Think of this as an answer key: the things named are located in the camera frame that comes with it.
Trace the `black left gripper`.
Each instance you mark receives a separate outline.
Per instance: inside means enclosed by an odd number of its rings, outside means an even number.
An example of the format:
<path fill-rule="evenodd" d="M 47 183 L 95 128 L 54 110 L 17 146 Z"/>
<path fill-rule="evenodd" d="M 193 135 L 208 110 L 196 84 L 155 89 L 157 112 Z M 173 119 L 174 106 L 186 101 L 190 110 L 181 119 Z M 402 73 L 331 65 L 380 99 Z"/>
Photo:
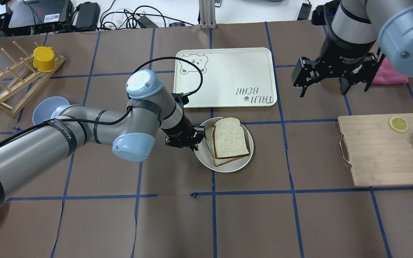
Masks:
<path fill-rule="evenodd" d="M 198 145 L 205 138 L 205 127 L 194 126 L 187 116 L 183 115 L 181 120 L 172 128 L 165 129 L 165 144 L 175 148 L 190 148 L 198 151 Z"/>

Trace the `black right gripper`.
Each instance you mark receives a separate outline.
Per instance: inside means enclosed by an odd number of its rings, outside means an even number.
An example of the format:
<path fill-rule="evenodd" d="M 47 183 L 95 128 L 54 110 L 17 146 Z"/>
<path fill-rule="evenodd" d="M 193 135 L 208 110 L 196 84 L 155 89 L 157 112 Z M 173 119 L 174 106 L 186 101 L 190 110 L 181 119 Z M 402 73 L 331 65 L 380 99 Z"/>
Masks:
<path fill-rule="evenodd" d="M 340 92 L 346 95 L 357 83 L 372 83 L 382 64 L 384 55 L 377 57 L 369 51 L 340 54 L 337 49 L 323 46 L 319 57 L 310 60 L 300 57 L 291 74 L 293 86 L 299 86 L 300 98 L 308 87 L 326 78 L 340 78 Z"/>

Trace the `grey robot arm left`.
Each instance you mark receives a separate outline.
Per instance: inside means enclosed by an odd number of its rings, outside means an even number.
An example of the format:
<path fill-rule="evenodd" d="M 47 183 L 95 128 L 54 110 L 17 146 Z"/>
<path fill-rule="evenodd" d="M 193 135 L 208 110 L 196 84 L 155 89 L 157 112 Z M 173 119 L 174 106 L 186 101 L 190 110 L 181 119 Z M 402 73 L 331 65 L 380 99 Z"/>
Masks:
<path fill-rule="evenodd" d="M 125 112 L 99 110 L 53 98 L 44 100 L 33 117 L 42 122 L 0 142 L 0 208 L 39 175 L 70 157 L 87 143 L 111 146 L 131 162 L 146 160 L 156 134 L 166 134 L 166 145 L 198 149 L 205 136 L 185 116 L 182 94 L 170 93 L 152 70 L 135 72 L 126 82 Z"/>

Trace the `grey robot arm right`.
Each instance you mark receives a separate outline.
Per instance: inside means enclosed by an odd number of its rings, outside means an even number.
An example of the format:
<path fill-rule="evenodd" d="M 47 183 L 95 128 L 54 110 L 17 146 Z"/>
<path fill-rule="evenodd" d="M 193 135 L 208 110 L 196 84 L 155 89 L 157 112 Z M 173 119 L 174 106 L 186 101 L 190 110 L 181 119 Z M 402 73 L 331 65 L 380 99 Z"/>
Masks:
<path fill-rule="evenodd" d="M 327 35 L 318 58 L 300 57 L 291 74 L 300 97 L 326 78 L 342 80 L 342 95 L 357 83 L 368 91 L 385 58 L 413 78 L 413 0 L 333 0 L 317 6 L 311 22 Z"/>

